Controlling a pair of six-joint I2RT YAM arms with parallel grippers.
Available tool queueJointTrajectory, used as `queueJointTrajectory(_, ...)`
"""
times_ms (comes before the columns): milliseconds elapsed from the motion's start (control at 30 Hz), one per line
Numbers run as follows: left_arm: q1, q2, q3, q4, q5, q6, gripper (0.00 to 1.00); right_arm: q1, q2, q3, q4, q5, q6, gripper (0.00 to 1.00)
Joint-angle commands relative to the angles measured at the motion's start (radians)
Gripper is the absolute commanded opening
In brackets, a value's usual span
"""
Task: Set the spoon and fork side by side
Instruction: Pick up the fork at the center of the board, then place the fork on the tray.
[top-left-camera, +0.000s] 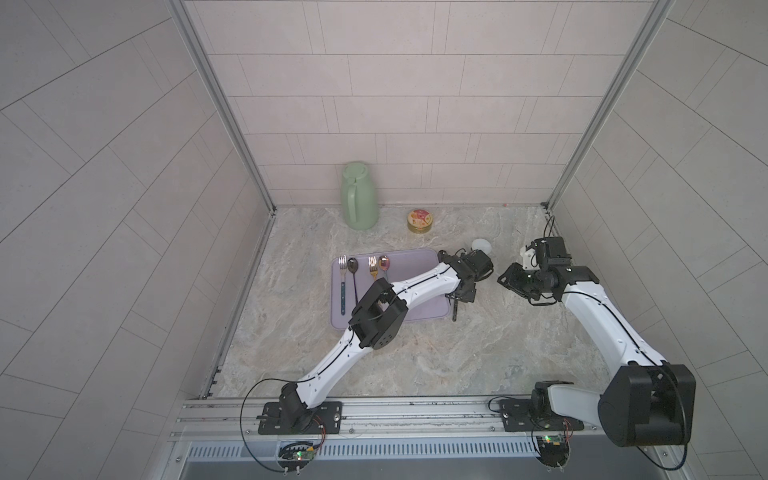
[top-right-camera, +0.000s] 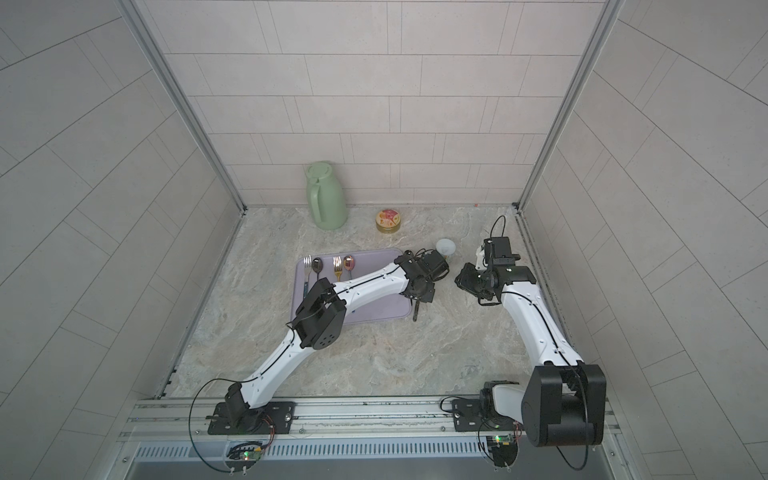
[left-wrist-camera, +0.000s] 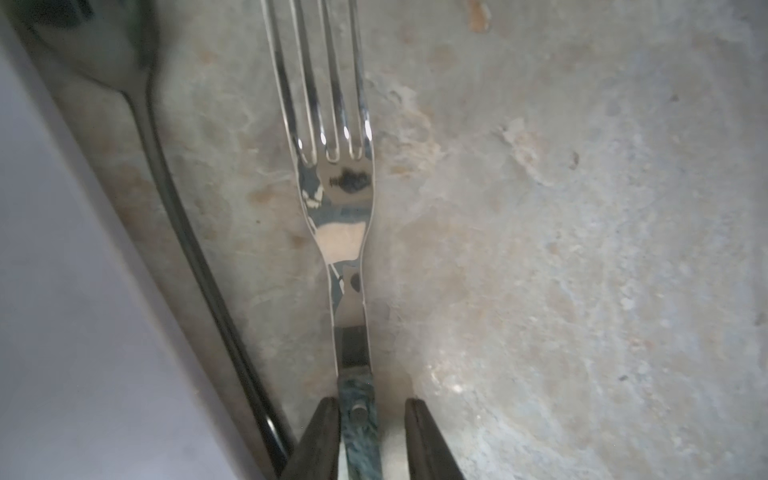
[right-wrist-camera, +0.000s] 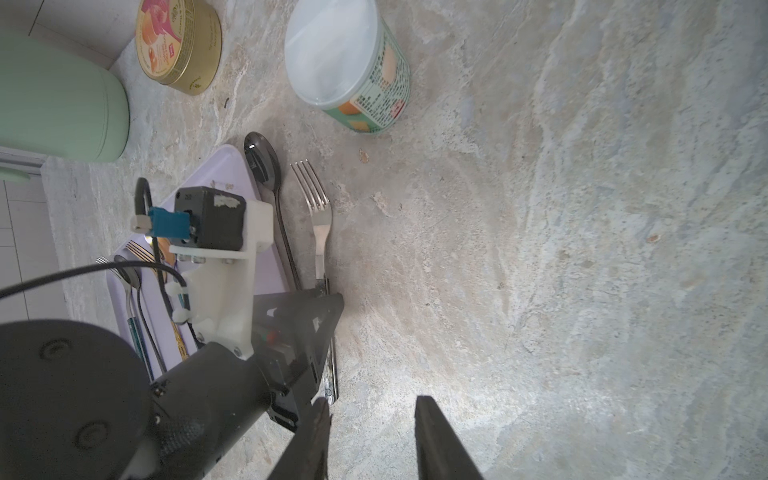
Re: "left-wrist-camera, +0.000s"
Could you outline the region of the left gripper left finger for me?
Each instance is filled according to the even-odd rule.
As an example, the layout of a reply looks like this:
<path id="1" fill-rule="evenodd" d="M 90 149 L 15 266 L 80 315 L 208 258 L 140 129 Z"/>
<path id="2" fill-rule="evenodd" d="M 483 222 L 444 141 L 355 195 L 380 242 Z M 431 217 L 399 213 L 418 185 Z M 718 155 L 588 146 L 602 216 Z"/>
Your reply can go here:
<path id="1" fill-rule="evenodd" d="M 339 402 L 325 397 L 318 403 L 280 480 L 337 479 L 340 436 Z"/>

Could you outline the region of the lilac plastic tray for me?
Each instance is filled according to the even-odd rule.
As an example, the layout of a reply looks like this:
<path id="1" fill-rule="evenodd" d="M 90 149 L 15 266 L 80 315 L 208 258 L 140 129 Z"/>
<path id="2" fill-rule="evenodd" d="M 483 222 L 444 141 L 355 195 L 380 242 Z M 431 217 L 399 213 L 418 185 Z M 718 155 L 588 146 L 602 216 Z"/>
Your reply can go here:
<path id="1" fill-rule="evenodd" d="M 8 20 L 1 475 L 261 477 Z"/>

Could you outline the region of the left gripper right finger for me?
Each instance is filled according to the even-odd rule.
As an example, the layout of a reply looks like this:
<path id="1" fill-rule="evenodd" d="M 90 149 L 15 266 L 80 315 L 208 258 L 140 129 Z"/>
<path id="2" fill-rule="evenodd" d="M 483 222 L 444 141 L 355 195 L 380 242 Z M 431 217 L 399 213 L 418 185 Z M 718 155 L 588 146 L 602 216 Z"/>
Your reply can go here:
<path id="1" fill-rule="evenodd" d="M 404 422 L 411 480 L 465 479 L 424 400 L 406 400 Z"/>

